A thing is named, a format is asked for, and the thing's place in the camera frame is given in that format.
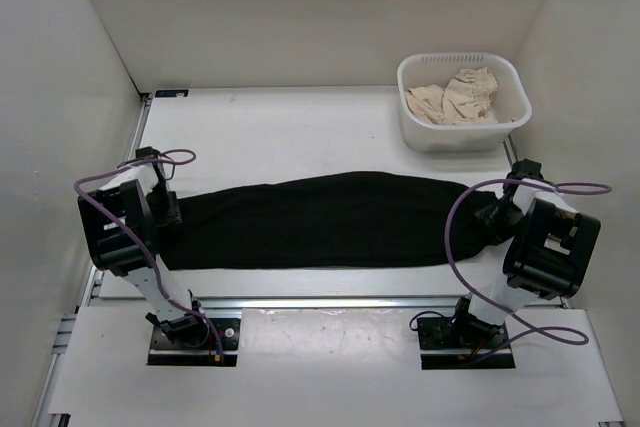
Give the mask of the black trousers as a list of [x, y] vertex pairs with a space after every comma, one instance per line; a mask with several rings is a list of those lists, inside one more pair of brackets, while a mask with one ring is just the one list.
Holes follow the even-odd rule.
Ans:
[[[182, 198], [164, 231], [173, 270], [396, 268], [446, 263], [444, 229], [463, 184], [384, 172], [347, 172]], [[489, 244], [475, 213], [497, 201], [471, 194], [457, 209], [457, 261]]]

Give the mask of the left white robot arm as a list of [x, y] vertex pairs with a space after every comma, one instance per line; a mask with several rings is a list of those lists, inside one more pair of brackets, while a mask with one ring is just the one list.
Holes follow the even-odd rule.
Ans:
[[95, 267], [135, 287], [149, 302], [147, 319], [172, 342], [219, 351], [220, 340], [199, 300], [163, 263], [159, 229], [180, 219], [168, 189], [166, 157], [147, 157], [74, 183]]

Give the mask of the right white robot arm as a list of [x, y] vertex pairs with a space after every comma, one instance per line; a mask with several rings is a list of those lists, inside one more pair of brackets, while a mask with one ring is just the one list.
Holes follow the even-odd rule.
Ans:
[[[503, 195], [478, 213], [490, 236], [510, 245], [501, 271], [487, 286], [471, 286], [454, 260], [453, 224], [457, 209], [482, 187], [501, 184]], [[601, 231], [597, 218], [570, 206], [564, 194], [589, 195], [594, 184], [551, 184], [541, 178], [510, 175], [465, 190], [445, 223], [444, 247], [454, 275], [469, 289], [458, 301], [449, 334], [460, 346], [493, 340], [508, 317], [536, 299], [571, 298], [580, 289]]]

